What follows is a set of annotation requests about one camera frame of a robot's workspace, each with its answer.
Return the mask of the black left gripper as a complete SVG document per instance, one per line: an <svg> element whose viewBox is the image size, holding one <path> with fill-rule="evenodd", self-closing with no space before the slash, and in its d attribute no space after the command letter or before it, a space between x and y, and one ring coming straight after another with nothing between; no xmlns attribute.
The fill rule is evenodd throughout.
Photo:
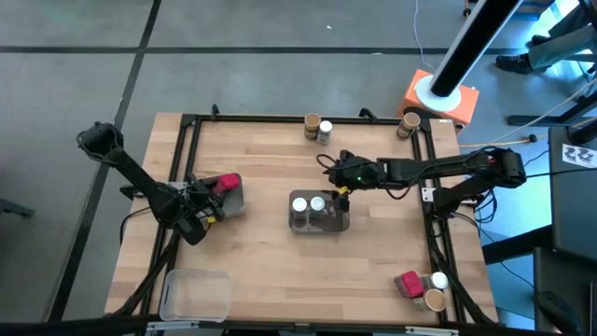
<svg viewBox="0 0 597 336"><path fill-rule="evenodd" d="M203 179L188 178L187 197L207 217L214 217L216 221L222 221L225 218L224 199L213 193L218 181L218 176Z"/></svg>

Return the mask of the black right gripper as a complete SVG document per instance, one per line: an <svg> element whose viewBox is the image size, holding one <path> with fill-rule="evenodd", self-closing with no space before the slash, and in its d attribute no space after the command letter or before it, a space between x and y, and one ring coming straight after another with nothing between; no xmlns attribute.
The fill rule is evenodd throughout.
<svg viewBox="0 0 597 336"><path fill-rule="evenodd" d="M328 181L338 187L348 190L377 189L381 184L380 165L361 156L343 149L335 163L325 169ZM336 190L326 189L325 194L336 198L336 209L339 211L350 210L349 194L339 194Z"/></svg>

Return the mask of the tan-lid spice jar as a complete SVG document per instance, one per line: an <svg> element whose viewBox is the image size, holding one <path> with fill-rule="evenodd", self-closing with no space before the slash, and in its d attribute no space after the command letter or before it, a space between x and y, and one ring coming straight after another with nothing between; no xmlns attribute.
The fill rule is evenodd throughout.
<svg viewBox="0 0 597 336"><path fill-rule="evenodd" d="M321 117L315 113L309 113L304 117L304 136L309 140L317 138Z"/></svg>
<svg viewBox="0 0 597 336"><path fill-rule="evenodd" d="M413 304L422 311L442 312L446 309L446 299L443 292L436 288L431 288L425 293L413 300Z"/></svg>
<svg viewBox="0 0 597 336"><path fill-rule="evenodd" d="M420 123L421 118L416 113L406 113L400 121L398 128L396 129L396 136L399 139L408 139L413 135L415 131L418 130Z"/></svg>

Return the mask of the dark translucent plastic bin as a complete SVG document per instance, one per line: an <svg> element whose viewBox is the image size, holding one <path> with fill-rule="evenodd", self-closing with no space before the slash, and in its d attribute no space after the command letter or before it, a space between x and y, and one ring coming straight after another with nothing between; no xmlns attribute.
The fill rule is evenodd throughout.
<svg viewBox="0 0 597 336"><path fill-rule="evenodd" d="M311 219L309 216L310 200L316 196L323 197L326 200L326 213L319 219ZM304 198L308 203L307 217L302 220L295 220L291 214L291 203L297 197ZM295 189L289 193L288 227L294 233L328 234L346 231L350 227L349 212L350 210L337 210L336 198L331 198L325 194L325 189Z"/></svg>

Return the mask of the clear plastic bin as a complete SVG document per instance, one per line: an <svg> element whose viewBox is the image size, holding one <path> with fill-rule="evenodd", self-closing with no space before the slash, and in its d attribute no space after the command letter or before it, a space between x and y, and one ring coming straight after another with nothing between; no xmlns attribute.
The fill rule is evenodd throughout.
<svg viewBox="0 0 597 336"><path fill-rule="evenodd" d="M229 315L232 279L222 271L174 269L165 277L159 315L164 321L222 322Z"/></svg>

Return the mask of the white round disc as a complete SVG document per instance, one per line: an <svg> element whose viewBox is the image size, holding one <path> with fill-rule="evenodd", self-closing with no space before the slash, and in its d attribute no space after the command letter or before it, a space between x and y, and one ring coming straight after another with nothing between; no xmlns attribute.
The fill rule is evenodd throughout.
<svg viewBox="0 0 597 336"><path fill-rule="evenodd" d="M421 78L414 87L415 95L422 106L430 111L448 113L454 110L460 103L462 95L456 88L446 97L440 97L431 92L433 76L428 75Z"/></svg>

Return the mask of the orange box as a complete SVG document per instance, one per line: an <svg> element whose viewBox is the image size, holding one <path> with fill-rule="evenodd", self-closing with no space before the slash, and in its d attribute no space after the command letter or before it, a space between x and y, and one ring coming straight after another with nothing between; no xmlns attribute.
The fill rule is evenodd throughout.
<svg viewBox="0 0 597 336"><path fill-rule="evenodd" d="M414 91L417 82L428 75L432 74L421 69L415 72L403 95L402 103L397 109L397 116L402 118L406 113L413 112L419 115L422 119L447 119L454 127L455 132L460 134L473 119L475 107L479 98L479 91L474 88L460 85L457 88L460 90L462 99L461 103L454 110L448 113L430 111L421 105Z"/></svg>

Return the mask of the black desk leg bar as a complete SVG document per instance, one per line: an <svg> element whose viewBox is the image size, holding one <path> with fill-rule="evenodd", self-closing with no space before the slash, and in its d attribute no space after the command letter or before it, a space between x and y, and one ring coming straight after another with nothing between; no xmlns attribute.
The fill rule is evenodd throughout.
<svg viewBox="0 0 597 336"><path fill-rule="evenodd" d="M586 114L597 108L597 91L588 95L581 96L576 103L568 110L557 116L524 116L511 115L507 117L509 126L529 126L552 127L552 126L573 126L581 121L588 121Z"/></svg>
<svg viewBox="0 0 597 336"><path fill-rule="evenodd" d="M485 264L490 265L531 254L536 247L553 247L551 225L490 243L482 248L482 252Z"/></svg>

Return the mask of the black floor stand foot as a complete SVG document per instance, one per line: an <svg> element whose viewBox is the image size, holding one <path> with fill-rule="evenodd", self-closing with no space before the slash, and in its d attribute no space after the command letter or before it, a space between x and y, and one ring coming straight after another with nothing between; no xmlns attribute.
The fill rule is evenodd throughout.
<svg viewBox="0 0 597 336"><path fill-rule="evenodd" d="M0 213L12 213L23 217L31 217L35 211L17 203L0 198Z"/></svg>

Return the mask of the black desk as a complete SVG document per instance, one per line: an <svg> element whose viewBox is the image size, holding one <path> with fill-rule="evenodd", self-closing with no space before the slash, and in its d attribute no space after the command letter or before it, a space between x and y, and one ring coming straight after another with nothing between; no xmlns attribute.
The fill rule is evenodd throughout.
<svg viewBox="0 0 597 336"><path fill-rule="evenodd" d="M597 150L597 139L574 145L565 128L548 130L551 221L555 248L597 260L597 168L562 160L562 145Z"/></svg>

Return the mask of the black computer mouse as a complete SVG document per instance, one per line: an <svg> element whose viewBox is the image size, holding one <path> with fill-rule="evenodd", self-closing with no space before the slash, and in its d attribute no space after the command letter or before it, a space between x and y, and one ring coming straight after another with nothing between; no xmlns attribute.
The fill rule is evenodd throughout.
<svg viewBox="0 0 597 336"><path fill-rule="evenodd" d="M552 291L539 292L536 303L547 319L562 332L577 332L576 314L569 304Z"/></svg>

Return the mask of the black cabinet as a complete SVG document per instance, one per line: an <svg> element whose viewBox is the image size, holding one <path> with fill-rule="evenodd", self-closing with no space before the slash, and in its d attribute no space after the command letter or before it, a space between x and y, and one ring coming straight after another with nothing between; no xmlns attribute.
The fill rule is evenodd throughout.
<svg viewBox="0 0 597 336"><path fill-rule="evenodd" d="M597 262L540 247L533 260L535 299L553 292L574 312L580 336L597 336Z"/></svg>

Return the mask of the printed marker paper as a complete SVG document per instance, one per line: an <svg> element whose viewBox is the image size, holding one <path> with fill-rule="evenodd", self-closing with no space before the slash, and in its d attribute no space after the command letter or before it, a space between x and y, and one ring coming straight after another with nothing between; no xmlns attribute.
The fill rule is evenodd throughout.
<svg viewBox="0 0 597 336"><path fill-rule="evenodd" d="M597 168L597 150L563 144L562 160L585 168Z"/></svg>

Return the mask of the person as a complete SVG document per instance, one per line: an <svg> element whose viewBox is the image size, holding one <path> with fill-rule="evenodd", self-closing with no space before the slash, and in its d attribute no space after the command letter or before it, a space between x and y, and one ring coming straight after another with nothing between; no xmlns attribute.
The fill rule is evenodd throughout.
<svg viewBox="0 0 597 336"><path fill-rule="evenodd" d="M592 16L577 5L548 30L548 35L533 35L528 51L516 56L495 58L498 69L522 75L544 71L565 58L589 49L597 55L597 30Z"/></svg>

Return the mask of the silver bracket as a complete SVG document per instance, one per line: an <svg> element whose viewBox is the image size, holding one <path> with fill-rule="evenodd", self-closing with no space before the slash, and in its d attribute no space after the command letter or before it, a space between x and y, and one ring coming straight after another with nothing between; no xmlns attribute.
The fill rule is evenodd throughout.
<svg viewBox="0 0 597 336"><path fill-rule="evenodd" d="M457 329L437 329L414 326L406 326L405 333L415 336L460 336Z"/></svg>
<svg viewBox="0 0 597 336"><path fill-rule="evenodd" d="M159 321L150 322L146 326L147 331L166 331L166 330L180 330L180 329L198 329L200 323L198 321Z"/></svg>

